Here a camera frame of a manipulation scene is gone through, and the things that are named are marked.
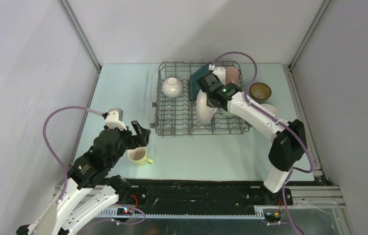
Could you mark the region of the white scalloped plate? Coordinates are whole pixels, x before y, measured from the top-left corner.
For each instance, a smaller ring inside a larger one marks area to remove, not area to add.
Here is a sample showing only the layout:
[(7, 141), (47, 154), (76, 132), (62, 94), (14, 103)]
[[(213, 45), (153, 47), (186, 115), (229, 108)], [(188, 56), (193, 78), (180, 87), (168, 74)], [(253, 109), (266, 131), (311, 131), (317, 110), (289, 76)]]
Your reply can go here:
[(207, 105), (207, 94), (199, 92), (196, 100), (196, 114), (200, 123), (209, 122), (218, 109)]

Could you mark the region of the teal square plate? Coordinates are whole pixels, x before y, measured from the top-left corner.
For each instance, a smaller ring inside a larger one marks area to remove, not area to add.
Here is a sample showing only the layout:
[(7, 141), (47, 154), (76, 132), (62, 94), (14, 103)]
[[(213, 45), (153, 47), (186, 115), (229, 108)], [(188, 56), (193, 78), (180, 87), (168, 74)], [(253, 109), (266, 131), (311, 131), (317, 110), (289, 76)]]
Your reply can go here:
[(205, 76), (210, 74), (210, 65), (211, 63), (207, 63), (205, 65), (203, 65), (202, 67), (200, 67), (198, 70), (196, 70), (190, 78), (190, 83), (191, 83), (191, 88), (190, 88), (190, 100), (191, 101), (196, 101), (197, 100), (197, 96), (198, 93), (204, 92), (203, 88), (201, 88), (201, 86), (198, 83), (198, 80), (201, 78), (204, 78)]

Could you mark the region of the pink mug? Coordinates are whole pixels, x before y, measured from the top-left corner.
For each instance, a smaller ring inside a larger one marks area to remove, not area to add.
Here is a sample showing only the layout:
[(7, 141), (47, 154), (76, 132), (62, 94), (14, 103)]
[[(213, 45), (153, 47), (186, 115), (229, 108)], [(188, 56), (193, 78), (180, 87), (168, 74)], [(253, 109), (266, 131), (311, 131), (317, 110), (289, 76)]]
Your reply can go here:
[(233, 83), (235, 85), (239, 84), (239, 69), (235, 66), (230, 66), (226, 68), (225, 84)]

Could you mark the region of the white ribbed bowl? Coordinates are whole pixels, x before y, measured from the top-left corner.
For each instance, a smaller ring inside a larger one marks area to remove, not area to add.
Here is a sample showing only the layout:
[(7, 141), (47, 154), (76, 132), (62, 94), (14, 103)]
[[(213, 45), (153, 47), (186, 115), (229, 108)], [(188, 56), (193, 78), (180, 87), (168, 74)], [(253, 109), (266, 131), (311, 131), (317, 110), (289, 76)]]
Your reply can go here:
[(166, 79), (162, 84), (162, 92), (166, 97), (176, 98), (182, 94), (182, 91), (182, 82), (175, 77)]

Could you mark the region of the pale green bowl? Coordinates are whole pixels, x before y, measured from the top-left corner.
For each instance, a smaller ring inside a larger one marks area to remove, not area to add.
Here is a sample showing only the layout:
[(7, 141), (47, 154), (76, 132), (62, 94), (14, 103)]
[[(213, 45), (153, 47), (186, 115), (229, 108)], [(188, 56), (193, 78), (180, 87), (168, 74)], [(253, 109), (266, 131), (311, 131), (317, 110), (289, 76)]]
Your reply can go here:
[(230, 117), (230, 118), (232, 118), (232, 117), (236, 117), (236, 115), (235, 114), (233, 114), (233, 113), (231, 113), (231, 112), (229, 112), (229, 111), (226, 111), (226, 110), (224, 110), (224, 109), (219, 109), (219, 112), (221, 113), (221, 114), (223, 114), (223, 115), (225, 115), (226, 117)]

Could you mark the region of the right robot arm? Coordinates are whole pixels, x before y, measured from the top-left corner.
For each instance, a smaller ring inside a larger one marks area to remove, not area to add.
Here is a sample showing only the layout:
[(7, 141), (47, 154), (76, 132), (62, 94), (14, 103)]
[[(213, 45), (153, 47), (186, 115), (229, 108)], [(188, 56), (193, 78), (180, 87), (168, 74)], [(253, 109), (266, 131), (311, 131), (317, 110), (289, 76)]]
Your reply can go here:
[(221, 108), (256, 128), (271, 143), (268, 159), (270, 172), (264, 181), (261, 198), (268, 205), (281, 197), (280, 190), (287, 183), (290, 172), (304, 154), (308, 154), (304, 124), (295, 119), (287, 121), (277, 117), (252, 100), (238, 85), (222, 84), (212, 72), (197, 81), (200, 94), (206, 96), (206, 105), (211, 110)]

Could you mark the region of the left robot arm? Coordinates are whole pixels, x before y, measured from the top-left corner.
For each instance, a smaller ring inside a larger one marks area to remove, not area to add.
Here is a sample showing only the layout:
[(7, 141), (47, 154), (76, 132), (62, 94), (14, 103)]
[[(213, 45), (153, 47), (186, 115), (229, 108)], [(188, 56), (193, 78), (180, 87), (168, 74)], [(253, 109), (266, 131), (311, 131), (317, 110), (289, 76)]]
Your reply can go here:
[(120, 175), (109, 178), (86, 203), (82, 204), (81, 200), (103, 181), (127, 150), (148, 145), (151, 131), (137, 121), (131, 124), (136, 134), (128, 128), (122, 130), (106, 125), (90, 149), (69, 169), (66, 188), (60, 189), (34, 223), (20, 226), (16, 234), (74, 235), (108, 206), (116, 202), (127, 203), (131, 197), (131, 185)]

